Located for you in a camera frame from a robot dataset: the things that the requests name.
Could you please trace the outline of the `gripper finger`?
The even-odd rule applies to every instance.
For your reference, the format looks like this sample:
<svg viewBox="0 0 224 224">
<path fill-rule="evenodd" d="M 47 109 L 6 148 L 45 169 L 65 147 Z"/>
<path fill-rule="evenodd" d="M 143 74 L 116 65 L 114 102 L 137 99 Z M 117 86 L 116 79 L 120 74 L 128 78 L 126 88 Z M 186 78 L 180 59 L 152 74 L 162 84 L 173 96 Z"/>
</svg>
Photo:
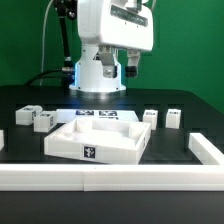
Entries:
<svg viewBox="0 0 224 224">
<path fill-rule="evenodd" d="M 99 58 L 103 65 L 103 76 L 106 78 L 116 77 L 115 49 L 109 45 L 99 47 Z"/>
<path fill-rule="evenodd" d="M 138 50 L 127 51 L 127 66 L 125 67 L 125 75 L 128 78 L 134 78 L 138 74 L 138 64 L 140 60 L 140 52 Z"/>
</svg>

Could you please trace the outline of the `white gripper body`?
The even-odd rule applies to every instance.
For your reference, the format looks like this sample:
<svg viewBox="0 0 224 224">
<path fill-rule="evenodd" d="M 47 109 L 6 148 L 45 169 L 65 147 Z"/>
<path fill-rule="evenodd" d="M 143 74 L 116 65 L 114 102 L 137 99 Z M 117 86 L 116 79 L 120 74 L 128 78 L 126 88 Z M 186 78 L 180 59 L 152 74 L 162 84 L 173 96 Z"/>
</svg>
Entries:
<svg viewBox="0 0 224 224">
<path fill-rule="evenodd" d="M 128 0 L 78 0 L 78 34 L 83 44 L 151 51 L 153 17 L 126 7 Z"/>
</svg>

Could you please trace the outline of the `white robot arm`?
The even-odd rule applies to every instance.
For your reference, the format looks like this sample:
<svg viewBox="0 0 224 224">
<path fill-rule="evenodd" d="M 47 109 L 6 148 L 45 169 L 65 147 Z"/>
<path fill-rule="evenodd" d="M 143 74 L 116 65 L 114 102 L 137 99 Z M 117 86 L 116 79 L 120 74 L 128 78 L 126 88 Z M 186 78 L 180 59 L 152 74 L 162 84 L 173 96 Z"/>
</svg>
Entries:
<svg viewBox="0 0 224 224">
<path fill-rule="evenodd" d="M 149 0 L 78 0 L 81 58 L 74 66 L 73 95 L 109 98 L 126 92 L 122 78 L 135 77 L 143 52 L 153 48 Z"/>
</svg>

